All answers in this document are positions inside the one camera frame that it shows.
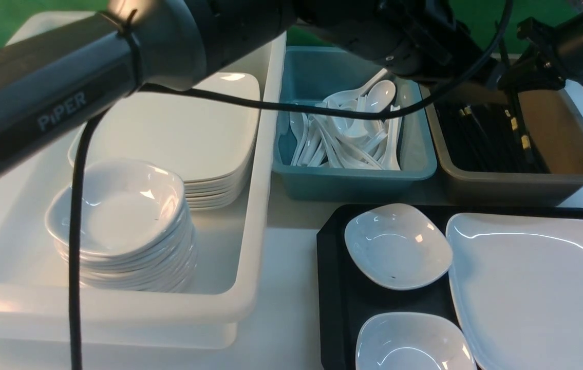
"gray tray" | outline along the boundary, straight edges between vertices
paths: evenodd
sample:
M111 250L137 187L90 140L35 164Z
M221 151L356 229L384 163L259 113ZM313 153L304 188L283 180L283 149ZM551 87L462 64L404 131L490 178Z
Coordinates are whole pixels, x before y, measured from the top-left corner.
M421 87L424 98L430 95ZM506 103L501 92L491 94L464 84L447 99L465 103ZM583 117L564 91L520 94L526 126L549 174L468 172L451 161L435 108L426 108L430 133L446 183L455 204L556 206L583 187Z

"gray plastic tray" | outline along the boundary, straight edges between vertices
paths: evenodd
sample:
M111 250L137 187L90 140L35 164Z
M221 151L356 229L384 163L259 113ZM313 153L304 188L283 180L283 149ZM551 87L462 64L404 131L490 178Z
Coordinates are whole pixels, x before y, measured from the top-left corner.
M314 105L338 91L355 89L380 71L380 67L333 47L288 47L280 101ZM411 84L420 100L417 84ZM273 150L273 171L283 180L293 199L321 201L394 201L414 182L434 175L437 158L424 110L406 117L399 138L402 171L375 171L289 166L296 138L289 129L289 114L279 113Z
M421 87L424 98L430 96ZM506 103L505 95L463 85L447 99L466 103ZM549 174L468 172L451 161L435 108L426 108L430 132L455 204L557 206L583 187L583 117L564 91L528 91L520 94L526 126Z

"green backdrop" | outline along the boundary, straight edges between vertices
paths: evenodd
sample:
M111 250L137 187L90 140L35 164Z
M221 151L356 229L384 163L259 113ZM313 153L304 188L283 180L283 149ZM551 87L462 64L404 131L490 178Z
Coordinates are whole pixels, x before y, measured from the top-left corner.
M503 0L450 0L456 16L472 30L476 42L485 46L495 30L495 20L499 19ZM0 0L0 47L32 15L47 10L100 10L106 0ZM574 12L566 0L515 0L512 17L513 27L509 28L506 41L510 52L522 52L525 45L515 38L515 24L534 16L548 24L558 24L573 16ZM290 45L321 45L311 35L300 30L289 31Z

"white square plate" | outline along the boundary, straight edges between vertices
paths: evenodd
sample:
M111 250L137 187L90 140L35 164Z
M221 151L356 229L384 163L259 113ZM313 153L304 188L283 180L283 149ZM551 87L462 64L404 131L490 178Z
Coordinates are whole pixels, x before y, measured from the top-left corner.
M196 88L260 100L259 82L246 73L216 73ZM258 119L259 111L252 108L138 92L106 113L92 137L87 162L137 159L173 171L188 185L222 182L247 165ZM70 162L79 137L70 147Z
M455 215L458 320L484 370L583 370L583 220Z

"plastic container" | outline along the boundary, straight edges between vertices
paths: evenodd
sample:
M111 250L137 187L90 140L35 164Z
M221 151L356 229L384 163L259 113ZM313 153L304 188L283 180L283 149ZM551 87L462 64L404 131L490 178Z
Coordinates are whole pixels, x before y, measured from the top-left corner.
M288 47L280 101L314 105L334 92L364 85L379 71L379 66L333 47ZM397 87L411 84L413 100L420 100L416 83L400 78L394 82ZM293 167L289 163L295 149L289 115L280 113L273 171L282 177L289 197L298 200L395 201L414 182L430 178L437 168L424 110L404 118L399 138L403 171Z
M430 96L421 87L421 94ZM583 117L565 91L528 91L520 94L526 126L549 174L468 172L451 161L442 129L430 105L430 132L446 180L449 201L455 204L557 206L583 187ZM463 84L447 99L465 103L502 103L505 95Z
M38 14L17 36L85 16ZM263 99L279 98L285 35L224 72L254 75ZM252 180L227 208L192 212L199 260L186 293L84 288L85 343L223 348L254 308L270 191L277 112L261 112ZM45 229L45 211L71 179L67 151L75 132L0 179L0 338L68 342L68 266Z

